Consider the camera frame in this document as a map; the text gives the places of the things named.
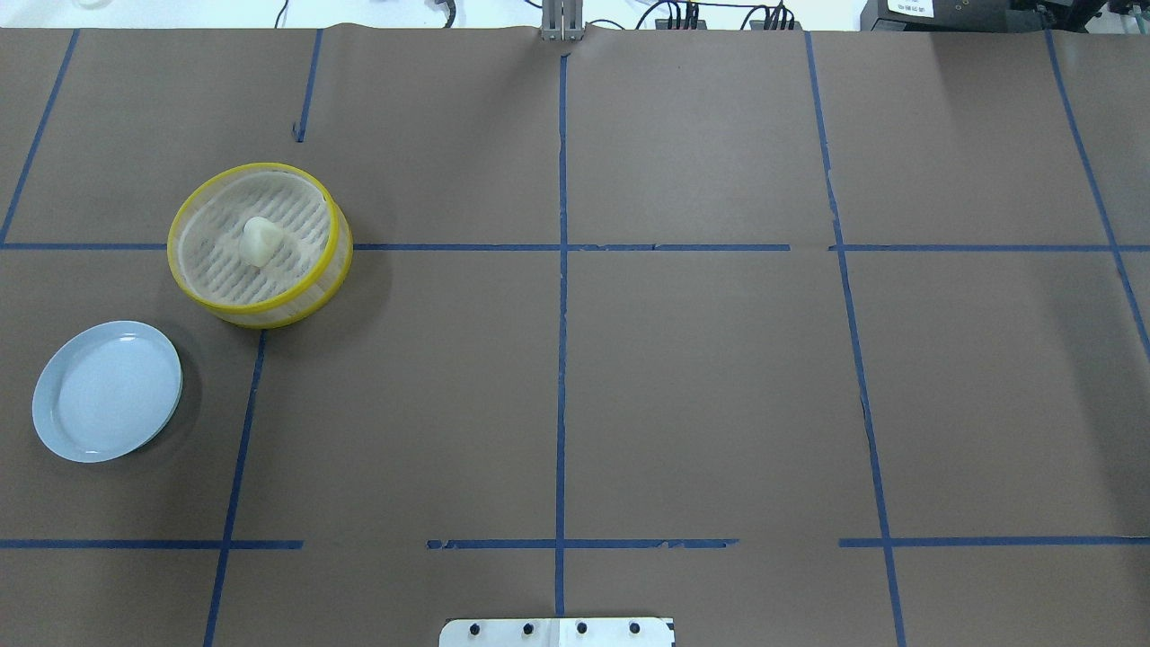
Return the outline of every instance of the steamer basket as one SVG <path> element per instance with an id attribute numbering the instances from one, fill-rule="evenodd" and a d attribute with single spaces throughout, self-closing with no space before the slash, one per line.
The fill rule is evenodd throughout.
<path id="1" fill-rule="evenodd" d="M 277 329 L 312 314 L 351 262 L 351 229 L 331 194 L 283 163 L 250 163 L 208 179 L 168 232 L 179 287 L 245 329 Z"/>

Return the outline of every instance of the blue tape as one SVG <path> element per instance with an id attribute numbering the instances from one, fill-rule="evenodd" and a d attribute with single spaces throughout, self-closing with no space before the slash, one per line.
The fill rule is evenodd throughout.
<path id="1" fill-rule="evenodd" d="M 356 249 L 388 252 L 558 252 L 551 244 L 356 242 Z"/>
<path id="2" fill-rule="evenodd" d="M 223 525 L 223 540 L 220 545 L 220 561 L 216 563 L 215 584 L 212 586 L 212 606 L 208 607 L 208 624 L 204 632 L 204 647 L 210 647 L 215 639 L 215 623 L 220 615 L 220 599 L 223 595 L 223 580 L 228 575 L 228 553 L 231 549 L 231 533 L 236 527 L 236 510 L 239 508 L 239 488 L 244 483 L 244 463 L 247 461 L 247 445 L 252 438 L 252 421 L 255 417 L 255 395 L 260 390 L 260 378 L 263 375 L 263 353 L 267 348 L 268 332 L 260 331 L 260 344 L 255 349 L 255 368 L 252 370 L 252 386 L 247 392 L 247 410 L 244 413 L 244 431 L 239 437 L 239 450 L 236 453 L 236 472 L 231 479 L 231 496 L 228 499 L 228 517 Z"/>
<path id="3" fill-rule="evenodd" d="M 684 548 L 687 550 L 721 550 L 738 544 L 737 539 L 565 539 L 565 550 L 637 550 Z M 553 539 L 434 539 L 428 550 L 551 550 Z"/>
<path id="4" fill-rule="evenodd" d="M 164 242 L 5 242 L 2 249 L 163 251 Z"/>
<path id="5" fill-rule="evenodd" d="M 315 90 L 315 71 L 320 68 L 320 46 L 323 44 L 323 30 L 315 30 L 315 45 L 312 46 L 312 69 L 307 72 L 307 90 L 304 92 L 304 109 L 299 115 L 299 123 L 292 124 L 292 133 L 296 141 L 302 143 L 307 133 L 307 115 L 312 110 L 312 91 Z"/>
<path id="6" fill-rule="evenodd" d="M 363 251 L 438 251 L 438 252 L 558 252 L 562 245 L 555 244 L 484 244 L 484 242 L 356 242 L 356 249 Z M 652 244 L 652 242 L 610 242 L 567 245 L 568 252 L 789 252 L 790 245 L 784 244 Z"/>
<path id="7" fill-rule="evenodd" d="M 789 252 L 790 245 L 766 244 L 577 244 L 570 245 L 575 252 Z"/>
<path id="8" fill-rule="evenodd" d="M 83 550 L 218 550 L 215 540 L 148 539 L 3 539 L 0 549 Z"/>
<path id="9" fill-rule="evenodd" d="M 568 539 L 567 548 L 581 550 L 638 550 L 652 548 L 722 550 L 736 544 L 738 544 L 737 539 Z"/>
<path id="10" fill-rule="evenodd" d="M 1094 176 L 1094 168 L 1090 167 L 1090 157 L 1086 154 L 1086 146 L 1082 144 L 1082 136 L 1079 133 L 1078 120 L 1074 118 L 1074 109 L 1071 107 L 1070 95 L 1066 94 L 1066 84 L 1063 83 L 1063 70 L 1058 64 L 1058 53 L 1055 51 L 1055 36 L 1046 30 L 1046 52 L 1050 54 L 1050 67 L 1055 72 L 1055 83 L 1058 85 L 1058 95 L 1063 100 L 1063 109 L 1066 110 L 1066 122 L 1071 126 L 1071 134 L 1074 137 L 1074 146 L 1079 151 L 1079 159 L 1082 160 L 1082 170 L 1086 171 L 1087 182 L 1090 184 L 1090 193 L 1094 194 L 1094 205 L 1098 208 L 1098 217 L 1102 218 L 1102 228 L 1106 231 L 1106 240 L 1110 241 L 1111 252 L 1114 255 L 1114 264 L 1118 268 L 1118 276 L 1122 280 L 1122 288 L 1126 291 L 1126 302 L 1130 306 L 1130 314 L 1134 316 L 1134 325 L 1138 331 L 1138 339 L 1142 340 L 1142 353 L 1147 361 L 1150 361 L 1150 337 L 1147 336 L 1145 322 L 1142 318 L 1142 309 L 1138 300 L 1134 295 L 1130 286 L 1130 278 L 1126 274 L 1126 263 L 1122 261 L 1122 252 L 1114 236 L 1114 228 L 1110 224 L 1110 215 L 1106 213 L 1106 205 L 1102 200 L 1102 191 L 1098 190 L 1098 180 Z"/>
<path id="11" fill-rule="evenodd" d="M 28 182 L 28 174 L 32 170 L 32 160 L 36 159 L 36 151 L 40 147 L 40 139 L 44 138 L 44 129 L 48 125 L 48 117 L 52 108 L 56 105 L 56 97 L 60 95 L 60 86 L 64 83 L 64 75 L 68 74 L 68 63 L 71 62 L 72 52 L 76 51 L 76 41 L 79 40 L 79 30 L 74 29 L 72 36 L 68 40 L 68 48 L 64 49 L 64 59 L 60 62 L 60 71 L 56 72 L 56 82 L 48 93 L 48 102 L 44 106 L 44 114 L 40 115 L 40 123 L 36 126 L 36 134 L 32 136 L 32 145 L 28 147 L 28 155 L 24 156 L 24 167 L 20 170 L 20 178 L 16 180 L 16 188 L 12 192 L 12 201 L 8 202 L 8 213 L 3 216 L 3 224 L 0 224 L 0 244 L 8 239 L 8 229 L 16 216 L 16 207 L 20 206 L 20 197 L 24 192 L 24 183 Z"/>
<path id="12" fill-rule="evenodd" d="M 1109 252 L 1110 245 L 831 245 L 844 252 Z"/>
<path id="13" fill-rule="evenodd" d="M 553 550 L 553 539 L 448 539 L 428 541 L 428 550 Z"/>
<path id="14" fill-rule="evenodd" d="M 231 550 L 302 550 L 304 540 L 301 539 L 281 539 L 281 540 L 262 540 L 262 539 L 233 539 Z"/>
<path id="15" fill-rule="evenodd" d="M 1150 537 L 1028 536 L 1028 537 L 899 537 L 839 539 L 839 548 L 950 548 L 979 546 L 1150 546 Z"/>
<path id="16" fill-rule="evenodd" d="M 555 407 L 555 617 L 564 617 L 567 538 L 567 56 L 559 57 L 559 375 Z"/>
<path id="17" fill-rule="evenodd" d="M 879 467 L 879 445 L 874 438 L 874 421 L 871 416 L 871 396 L 867 392 L 866 369 L 862 365 L 862 347 L 859 342 L 858 319 L 854 316 L 854 296 L 851 293 L 851 280 L 846 268 L 846 252 L 843 251 L 843 229 L 838 216 L 838 200 L 830 183 L 830 146 L 827 143 L 827 126 L 822 114 L 822 95 L 819 92 L 819 72 L 814 63 L 814 44 L 811 32 L 803 32 L 806 39 L 806 63 L 811 72 L 811 93 L 814 97 L 814 116 L 819 126 L 819 146 L 822 151 L 822 170 L 827 183 L 827 201 L 835 229 L 835 244 L 838 247 L 838 272 L 843 282 L 843 299 L 846 302 L 846 322 L 851 333 L 851 349 L 854 354 L 854 373 L 859 385 L 859 402 L 862 406 L 862 424 L 866 429 L 867 446 L 871 454 L 871 480 L 874 484 L 875 508 L 879 513 L 879 530 L 883 539 L 890 538 L 890 525 L 887 519 L 887 499 L 882 488 L 882 470 Z M 898 647 L 906 647 L 906 631 L 903 625 L 903 602 L 898 593 L 898 575 L 895 571 L 895 552 L 890 546 L 883 546 L 883 559 L 887 564 L 887 588 L 890 593 L 890 610 L 895 622 L 895 639 Z"/>
<path id="18" fill-rule="evenodd" d="M 0 539 L 0 550 L 220 550 L 207 539 Z M 232 550 L 300 550 L 301 540 L 238 540 Z"/>

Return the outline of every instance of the cable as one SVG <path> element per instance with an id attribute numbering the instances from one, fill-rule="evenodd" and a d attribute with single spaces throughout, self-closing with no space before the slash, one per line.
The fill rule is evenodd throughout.
<path id="1" fill-rule="evenodd" d="M 635 23 L 635 29 L 642 28 L 643 26 L 643 21 L 645 21 L 646 17 L 651 15 L 651 11 L 656 10 L 656 8 L 659 5 L 670 5 L 672 7 L 675 8 L 675 23 L 676 24 L 680 21 L 683 20 L 682 14 L 678 13 L 680 11 L 680 9 L 678 9 L 678 2 L 675 2 L 674 0 L 659 0 L 654 5 L 651 5 L 650 7 L 647 7 L 646 11 L 643 11 L 643 15 L 639 16 L 639 22 Z M 667 9 L 667 28 L 668 29 L 670 28 L 670 9 Z"/>
<path id="2" fill-rule="evenodd" d="M 276 14 L 276 22 L 275 22 L 274 25 L 271 25 L 271 29 L 279 29 L 279 18 L 282 18 L 283 15 L 284 15 L 284 11 L 288 10 L 288 2 L 291 2 L 291 0 L 284 0 L 284 6 L 279 7 L 279 13 Z"/>
<path id="3" fill-rule="evenodd" d="M 739 31 L 746 29 L 746 24 L 751 22 L 751 16 L 753 16 L 754 11 L 758 11 L 759 9 L 762 9 L 762 11 L 766 14 L 766 17 L 764 18 L 765 21 L 770 18 L 770 7 L 767 7 L 766 5 L 759 5 L 746 13 L 746 17 L 743 18 L 743 24 L 738 25 Z"/>
<path id="4" fill-rule="evenodd" d="M 598 18 L 598 20 L 593 20 L 593 21 L 591 21 L 591 22 L 589 22 L 589 23 L 586 23 L 586 24 L 597 24 L 597 23 L 607 23 L 607 24 L 613 24 L 613 25 L 618 26 L 619 29 L 621 29 L 621 30 L 623 30 L 623 31 L 627 31 L 627 28 L 626 28 L 626 26 L 623 26 L 623 25 L 621 25 L 621 24 L 616 23 L 615 21 L 608 21 L 607 18 Z"/>
<path id="5" fill-rule="evenodd" d="M 447 1 L 447 22 L 443 24 L 444 29 L 451 29 L 451 25 L 455 24 L 455 0 Z"/>

